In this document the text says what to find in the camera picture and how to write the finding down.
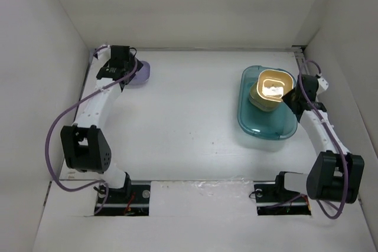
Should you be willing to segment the yellow plate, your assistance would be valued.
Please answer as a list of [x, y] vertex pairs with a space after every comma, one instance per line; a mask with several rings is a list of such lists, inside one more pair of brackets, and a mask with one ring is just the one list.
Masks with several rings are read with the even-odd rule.
[[258, 77], [256, 91], [259, 97], [270, 102], [282, 102], [284, 95], [295, 87], [294, 78], [286, 71], [267, 69]]

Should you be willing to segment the teal plastic bin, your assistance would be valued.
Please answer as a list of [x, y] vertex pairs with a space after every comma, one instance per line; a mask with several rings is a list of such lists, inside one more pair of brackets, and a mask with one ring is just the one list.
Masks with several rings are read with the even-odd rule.
[[259, 74], [267, 68], [250, 66], [242, 73], [237, 108], [237, 121], [248, 135], [266, 140], [285, 140], [294, 135], [298, 122], [285, 103], [279, 103], [271, 112], [264, 112], [249, 100], [250, 88], [258, 81]]

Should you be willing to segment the purple plate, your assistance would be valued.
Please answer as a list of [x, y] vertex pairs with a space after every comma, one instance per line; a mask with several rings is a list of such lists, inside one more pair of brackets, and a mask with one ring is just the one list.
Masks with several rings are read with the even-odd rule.
[[139, 88], [148, 82], [151, 73], [151, 66], [147, 61], [141, 61], [142, 68], [136, 72], [134, 78], [125, 87], [127, 89]]

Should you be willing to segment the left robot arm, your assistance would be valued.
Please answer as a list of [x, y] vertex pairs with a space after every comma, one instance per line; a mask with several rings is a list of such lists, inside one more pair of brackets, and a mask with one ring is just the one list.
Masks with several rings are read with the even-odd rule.
[[112, 162], [112, 151], [102, 127], [114, 102], [142, 67], [136, 49], [111, 45], [110, 57], [96, 75], [94, 92], [89, 95], [86, 107], [71, 126], [64, 126], [60, 132], [67, 167], [98, 173], [108, 184], [111, 196], [121, 203], [131, 197], [130, 177]]

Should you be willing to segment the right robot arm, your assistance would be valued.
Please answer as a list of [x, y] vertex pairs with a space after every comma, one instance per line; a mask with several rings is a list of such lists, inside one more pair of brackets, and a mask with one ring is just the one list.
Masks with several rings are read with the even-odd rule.
[[307, 195], [314, 200], [352, 204], [359, 193], [364, 160], [343, 145], [329, 122], [327, 109], [315, 101], [318, 91], [327, 86], [320, 76], [300, 74], [283, 102], [305, 129], [317, 154], [306, 181]]

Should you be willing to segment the green plate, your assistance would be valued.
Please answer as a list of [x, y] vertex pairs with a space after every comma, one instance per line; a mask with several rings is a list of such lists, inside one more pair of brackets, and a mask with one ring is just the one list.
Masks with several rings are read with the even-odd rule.
[[258, 95], [257, 87], [255, 85], [253, 85], [249, 90], [249, 101], [255, 107], [257, 107], [258, 109], [264, 112], [272, 112], [279, 106], [280, 103], [282, 103], [282, 99], [276, 102], [276, 101], [266, 100], [260, 97], [260, 95]]

